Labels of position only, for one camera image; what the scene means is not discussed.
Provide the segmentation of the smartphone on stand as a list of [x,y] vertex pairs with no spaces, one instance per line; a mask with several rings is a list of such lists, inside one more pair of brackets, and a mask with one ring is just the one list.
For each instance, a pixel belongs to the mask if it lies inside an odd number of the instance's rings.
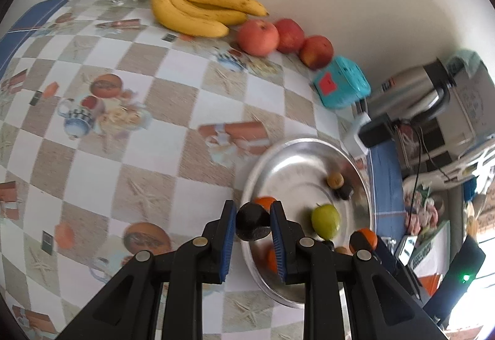
[[417,235],[404,235],[395,250],[395,257],[403,264],[409,264],[409,260],[415,251]]

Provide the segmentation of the right red apple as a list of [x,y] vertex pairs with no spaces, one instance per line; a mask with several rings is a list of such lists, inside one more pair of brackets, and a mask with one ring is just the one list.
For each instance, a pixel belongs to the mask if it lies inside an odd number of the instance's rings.
[[334,57],[330,40],[321,35],[310,36],[299,50],[299,60],[309,69],[325,68]]

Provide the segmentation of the black power adapter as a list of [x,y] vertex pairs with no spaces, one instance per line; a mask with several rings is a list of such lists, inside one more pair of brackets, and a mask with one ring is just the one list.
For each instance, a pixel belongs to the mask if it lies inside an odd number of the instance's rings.
[[391,127],[387,120],[372,120],[361,127],[358,137],[366,148],[373,148],[392,139]]

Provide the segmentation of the white plastic chair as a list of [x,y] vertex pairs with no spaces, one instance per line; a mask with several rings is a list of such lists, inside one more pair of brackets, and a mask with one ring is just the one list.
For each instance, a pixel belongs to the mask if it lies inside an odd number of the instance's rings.
[[[406,167],[413,169],[413,166],[419,166],[423,162],[430,162],[432,165],[435,161],[433,156],[437,157],[444,152],[448,146],[442,146],[429,153],[421,153],[421,157],[405,158]],[[487,177],[488,173],[494,167],[494,138],[485,140],[481,144],[472,147],[469,151],[462,153],[461,157],[456,158],[453,162],[436,168],[430,172],[420,172],[418,183],[416,185],[426,185],[432,191],[447,190],[457,187],[467,182],[472,177]],[[404,178],[403,192],[412,192],[415,186],[415,177],[417,171],[412,176]]]

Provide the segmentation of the yellow banana bunch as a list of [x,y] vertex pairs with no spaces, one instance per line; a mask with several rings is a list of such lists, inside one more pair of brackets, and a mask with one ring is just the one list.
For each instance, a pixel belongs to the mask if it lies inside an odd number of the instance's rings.
[[225,37],[231,26],[242,25],[250,16],[269,14],[256,0],[150,0],[150,3],[159,24],[192,37]]

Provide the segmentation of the checkered plastic table cover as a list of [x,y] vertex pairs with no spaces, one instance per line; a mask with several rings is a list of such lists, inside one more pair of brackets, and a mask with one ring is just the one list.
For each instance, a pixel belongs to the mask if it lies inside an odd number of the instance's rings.
[[340,144],[294,55],[164,29],[145,3],[48,0],[1,41],[1,299],[55,338],[138,249],[170,251],[241,198],[265,148]]

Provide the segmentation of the pale red apple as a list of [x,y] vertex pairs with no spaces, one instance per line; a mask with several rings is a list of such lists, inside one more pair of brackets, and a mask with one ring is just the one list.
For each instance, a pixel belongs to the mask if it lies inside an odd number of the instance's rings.
[[237,33],[237,45],[247,54],[265,57],[279,44],[278,30],[270,22],[254,19],[241,25]]

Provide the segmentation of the middle red apple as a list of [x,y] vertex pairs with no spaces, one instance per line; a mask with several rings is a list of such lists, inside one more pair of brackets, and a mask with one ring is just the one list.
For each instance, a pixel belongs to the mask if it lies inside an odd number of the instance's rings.
[[281,54],[297,53],[304,43],[304,30],[294,20],[283,18],[275,24],[278,31],[277,50]]

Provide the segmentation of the large steel plate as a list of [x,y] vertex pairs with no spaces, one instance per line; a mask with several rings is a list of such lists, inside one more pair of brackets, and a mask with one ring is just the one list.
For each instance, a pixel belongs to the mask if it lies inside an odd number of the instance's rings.
[[[348,200],[332,192],[326,178],[342,174],[353,190]],[[254,164],[241,197],[245,204],[259,197],[272,197],[284,207],[287,219],[300,224],[304,234],[320,237],[312,228],[310,215],[323,204],[333,204],[341,226],[333,239],[336,246],[348,244],[357,229],[375,226],[369,185],[356,164],[340,148],[316,137],[292,137],[272,145]]]

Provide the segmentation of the dark plum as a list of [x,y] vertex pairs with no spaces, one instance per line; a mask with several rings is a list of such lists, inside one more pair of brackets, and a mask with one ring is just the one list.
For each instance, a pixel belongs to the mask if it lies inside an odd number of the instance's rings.
[[269,212],[261,205],[248,202],[236,214],[236,234],[242,241],[251,242],[271,233]]
[[344,183],[338,189],[333,189],[334,195],[343,201],[348,201],[354,194],[354,189],[351,185]]

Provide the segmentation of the teal toy house box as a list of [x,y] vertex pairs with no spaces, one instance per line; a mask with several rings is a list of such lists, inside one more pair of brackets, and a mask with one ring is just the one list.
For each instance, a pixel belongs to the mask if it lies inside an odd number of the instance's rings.
[[359,66],[336,56],[316,73],[313,85],[325,108],[346,108],[371,94],[371,86]]

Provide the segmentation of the small brown kiwi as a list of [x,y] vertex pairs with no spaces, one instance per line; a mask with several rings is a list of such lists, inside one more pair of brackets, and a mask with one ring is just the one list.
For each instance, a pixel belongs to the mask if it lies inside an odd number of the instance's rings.
[[337,246],[335,248],[336,253],[341,254],[341,255],[350,255],[352,256],[352,252],[348,247],[345,246]]
[[345,178],[340,172],[332,172],[327,176],[326,182],[332,190],[337,190],[344,185]]

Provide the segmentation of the steel thermos kettle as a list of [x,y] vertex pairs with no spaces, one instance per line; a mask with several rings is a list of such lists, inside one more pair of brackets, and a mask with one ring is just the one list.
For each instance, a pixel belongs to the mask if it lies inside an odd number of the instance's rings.
[[395,74],[366,98],[370,118],[387,116],[422,124],[441,114],[450,103],[455,74],[437,59]]

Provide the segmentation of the green mango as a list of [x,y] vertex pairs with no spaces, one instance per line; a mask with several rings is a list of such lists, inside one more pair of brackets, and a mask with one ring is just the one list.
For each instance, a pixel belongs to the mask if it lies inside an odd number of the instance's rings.
[[314,231],[324,240],[336,237],[341,226],[341,215],[333,204],[318,205],[311,213]]

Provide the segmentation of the orange tangerine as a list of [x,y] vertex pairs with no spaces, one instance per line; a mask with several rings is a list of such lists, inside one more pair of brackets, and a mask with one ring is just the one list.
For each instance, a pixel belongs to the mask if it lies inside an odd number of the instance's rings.
[[367,250],[372,253],[376,248],[377,235],[371,229],[358,229],[349,239],[349,249],[353,254],[356,254],[358,250]]
[[270,210],[271,210],[271,205],[276,202],[277,199],[276,198],[273,198],[273,197],[268,197],[268,196],[264,196],[264,197],[259,197],[259,198],[255,198],[253,200],[253,202],[255,204],[258,204],[260,206],[263,207],[263,209],[265,209],[268,213],[270,213]]

